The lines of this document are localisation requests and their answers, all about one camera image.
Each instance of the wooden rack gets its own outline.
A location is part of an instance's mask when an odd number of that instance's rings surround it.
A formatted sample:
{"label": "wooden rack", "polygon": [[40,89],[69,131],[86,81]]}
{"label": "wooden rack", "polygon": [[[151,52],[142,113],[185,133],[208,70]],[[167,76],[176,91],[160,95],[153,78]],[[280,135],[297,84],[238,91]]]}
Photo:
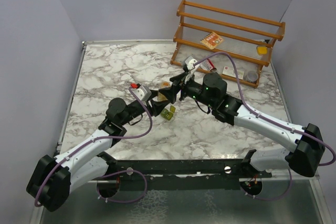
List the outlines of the wooden rack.
{"label": "wooden rack", "polygon": [[[253,22],[260,22],[260,23],[264,23],[264,24],[267,24],[267,25],[276,26],[276,27],[278,27],[278,29],[277,29],[277,32],[275,34],[273,34],[273,33],[269,33],[269,32],[258,30],[258,29],[252,29],[252,28],[248,28],[248,27],[245,27],[245,26],[241,26],[241,25],[236,25],[236,24],[232,24],[232,23],[228,23],[228,22],[224,22],[224,21],[220,21],[220,20],[216,20],[216,19],[212,19],[212,18],[208,18],[208,17],[203,17],[203,16],[191,14],[191,13],[186,13],[185,12],[185,6],[192,6],[192,7],[205,9],[205,10],[216,12],[216,13],[221,13],[221,14],[225,14],[225,15],[230,15],[230,16],[234,16],[234,17],[248,19],[248,20],[252,20]],[[246,15],[246,14],[241,14],[241,13],[237,13],[237,12],[232,12],[232,11],[229,11],[229,10],[224,10],[224,9],[220,9],[220,8],[216,8],[216,7],[211,7],[211,6],[201,5],[201,4],[197,4],[197,3],[193,3],[193,2],[188,2],[186,0],[181,1],[180,5],[177,9],[176,14],[177,14],[178,17],[180,17],[180,24],[179,24],[179,27],[177,28],[177,31],[176,31],[176,33],[174,35],[174,39],[173,39],[174,42],[176,42],[176,50],[175,50],[175,52],[173,54],[173,57],[171,59],[171,62],[170,62],[171,64],[181,66],[180,62],[175,61],[175,58],[178,54],[178,51],[179,51],[181,45],[187,45],[187,46],[190,46],[190,47],[203,49],[203,50],[207,50],[207,51],[210,51],[210,52],[219,52],[219,51],[227,52],[233,58],[258,65],[257,66],[257,73],[258,73],[259,77],[258,77],[258,80],[257,80],[256,83],[251,83],[251,82],[248,82],[248,81],[245,81],[245,80],[240,81],[241,83],[252,86],[254,88],[258,87],[258,85],[259,85],[260,73],[261,73],[261,70],[262,70],[263,66],[268,66],[270,64],[271,54],[272,54],[272,50],[273,50],[273,46],[274,46],[275,42],[277,40],[281,41],[284,37],[284,34],[285,34],[285,22],[280,23],[280,22],[276,22],[276,21],[272,21],[272,20],[268,20],[268,19],[264,19],[264,18],[259,18],[259,17],[254,17],[254,16],[250,16],[250,15]],[[217,24],[217,25],[219,25],[219,27],[224,26],[224,27],[233,28],[235,30],[241,30],[241,31],[245,31],[245,32],[248,32],[248,33],[252,33],[252,34],[257,34],[257,35],[269,38],[269,43],[253,40],[253,39],[250,39],[250,38],[245,38],[245,37],[242,37],[242,36],[237,36],[237,35],[234,35],[234,34],[231,34],[231,33],[224,33],[220,30],[213,30],[213,29],[202,27],[202,26],[199,26],[199,25],[189,24],[189,23],[185,22],[185,17],[190,18],[192,20],[200,20],[202,22]],[[211,50],[211,49],[205,47],[203,44],[201,44],[199,40],[190,39],[190,38],[184,36],[184,29],[186,29],[186,28],[187,29],[193,29],[193,30],[195,30],[195,32],[198,32],[198,33],[201,31],[201,32],[204,32],[204,34],[215,32],[218,35],[222,36],[224,38],[224,41],[227,41],[227,42],[222,43],[222,44],[224,44],[223,46],[221,44],[217,48]],[[254,51],[251,50],[252,53],[243,55],[243,54],[235,52],[235,50],[232,49],[232,47],[229,45],[229,43],[239,44],[240,47],[252,48],[252,49],[254,49]],[[257,46],[265,46],[267,48],[267,54],[262,56],[262,57],[259,56],[257,54],[257,50],[256,50]],[[203,73],[209,73],[208,71],[203,70],[201,68],[198,68],[198,71],[203,72]],[[221,76],[222,76],[222,78],[227,79],[227,80],[232,80],[232,81],[236,80],[234,77],[227,76],[225,74],[221,74]]]}

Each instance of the yellow sponge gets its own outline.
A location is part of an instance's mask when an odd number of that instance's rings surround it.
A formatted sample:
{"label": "yellow sponge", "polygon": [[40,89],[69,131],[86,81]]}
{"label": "yellow sponge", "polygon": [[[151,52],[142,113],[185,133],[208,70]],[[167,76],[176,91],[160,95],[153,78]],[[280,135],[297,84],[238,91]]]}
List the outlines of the yellow sponge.
{"label": "yellow sponge", "polygon": [[267,47],[257,46],[257,53],[259,55],[266,55],[267,54]]}

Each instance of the screw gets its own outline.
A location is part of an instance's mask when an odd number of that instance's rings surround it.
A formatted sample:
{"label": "screw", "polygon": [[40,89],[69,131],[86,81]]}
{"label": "screw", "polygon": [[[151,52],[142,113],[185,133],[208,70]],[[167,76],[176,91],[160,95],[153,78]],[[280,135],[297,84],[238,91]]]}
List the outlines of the screw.
{"label": "screw", "polygon": [[133,169],[132,167],[128,167],[126,170],[128,170],[127,175],[132,175],[133,174]]}
{"label": "screw", "polygon": [[229,166],[225,166],[225,168],[224,168],[224,172],[226,173],[226,174],[230,174],[231,173],[231,167],[229,167]]}

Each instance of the package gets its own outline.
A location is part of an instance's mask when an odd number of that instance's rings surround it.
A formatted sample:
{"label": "package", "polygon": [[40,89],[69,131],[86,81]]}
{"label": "package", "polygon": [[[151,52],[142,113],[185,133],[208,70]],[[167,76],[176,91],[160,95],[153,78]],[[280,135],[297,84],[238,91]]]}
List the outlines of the package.
{"label": "package", "polygon": [[209,33],[204,39],[202,39],[201,43],[207,48],[214,49],[223,41],[224,39],[221,36],[212,32]]}
{"label": "package", "polygon": [[[237,72],[238,72],[239,79],[242,80],[243,77],[244,77],[244,71],[237,69]],[[236,77],[235,69],[231,68],[231,67],[228,67],[228,66],[224,66],[223,74],[225,74],[227,76]]]}
{"label": "package", "polygon": [[210,71],[210,72],[214,72],[216,71],[217,69],[215,68],[214,64],[209,60],[205,60],[203,61],[201,64],[199,64],[199,66],[204,69],[204,70],[207,70],[207,71]]}

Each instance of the red cap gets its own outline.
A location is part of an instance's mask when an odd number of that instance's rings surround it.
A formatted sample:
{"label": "red cap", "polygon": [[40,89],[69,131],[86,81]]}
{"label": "red cap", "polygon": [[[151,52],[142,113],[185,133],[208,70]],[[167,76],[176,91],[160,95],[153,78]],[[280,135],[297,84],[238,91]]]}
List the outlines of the red cap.
{"label": "red cap", "polygon": [[131,83],[131,87],[134,88],[134,89],[137,89],[137,88],[138,88],[138,85],[135,84],[135,83]]}

